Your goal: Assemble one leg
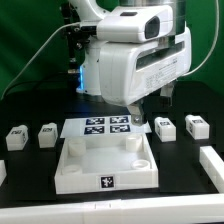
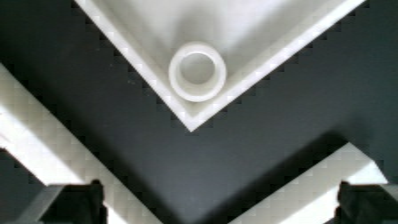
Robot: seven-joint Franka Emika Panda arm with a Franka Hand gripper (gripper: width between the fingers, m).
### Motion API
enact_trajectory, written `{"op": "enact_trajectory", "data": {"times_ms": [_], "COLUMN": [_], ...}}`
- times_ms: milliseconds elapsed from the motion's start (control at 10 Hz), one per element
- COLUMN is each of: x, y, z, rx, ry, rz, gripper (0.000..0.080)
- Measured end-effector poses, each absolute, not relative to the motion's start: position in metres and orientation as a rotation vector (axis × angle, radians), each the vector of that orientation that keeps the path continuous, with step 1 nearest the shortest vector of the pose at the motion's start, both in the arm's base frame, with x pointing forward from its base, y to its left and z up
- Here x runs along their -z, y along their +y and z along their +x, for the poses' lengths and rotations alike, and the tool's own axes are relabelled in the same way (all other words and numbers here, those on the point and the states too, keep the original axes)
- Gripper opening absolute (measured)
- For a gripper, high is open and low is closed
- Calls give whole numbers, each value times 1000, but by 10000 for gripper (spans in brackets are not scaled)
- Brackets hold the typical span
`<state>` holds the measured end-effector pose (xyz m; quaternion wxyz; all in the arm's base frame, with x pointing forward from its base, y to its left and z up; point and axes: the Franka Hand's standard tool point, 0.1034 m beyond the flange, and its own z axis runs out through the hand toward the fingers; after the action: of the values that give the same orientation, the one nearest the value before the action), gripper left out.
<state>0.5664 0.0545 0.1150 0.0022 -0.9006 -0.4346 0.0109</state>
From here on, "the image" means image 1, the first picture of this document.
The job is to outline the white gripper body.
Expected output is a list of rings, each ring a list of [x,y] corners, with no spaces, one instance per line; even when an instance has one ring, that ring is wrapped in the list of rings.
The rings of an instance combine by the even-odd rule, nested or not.
[[[144,44],[106,43],[99,56],[102,97],[110,104],[130,105],[185,75],[190,65],[188,28],[173,39]]]

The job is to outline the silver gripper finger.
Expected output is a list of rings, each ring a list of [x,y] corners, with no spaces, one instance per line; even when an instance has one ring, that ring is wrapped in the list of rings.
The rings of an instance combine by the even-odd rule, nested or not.
[[[144,124],[144,112],[139,102],[129,105],[128,111],[131,114],[131,122],[133,125],[142,126]]]
[[[162,97],[171,97],[174,90],[175,82],[170,82],[163,86],[160,91]]]

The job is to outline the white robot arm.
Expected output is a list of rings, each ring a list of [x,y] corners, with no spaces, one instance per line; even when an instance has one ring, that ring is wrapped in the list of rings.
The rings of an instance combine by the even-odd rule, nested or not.
[[[96,0],[69,0],[87,35],[81,91],[123,106],[142,125],[143,99],[172,83],[191,66],[186,0],[119,0],[108,11]]]

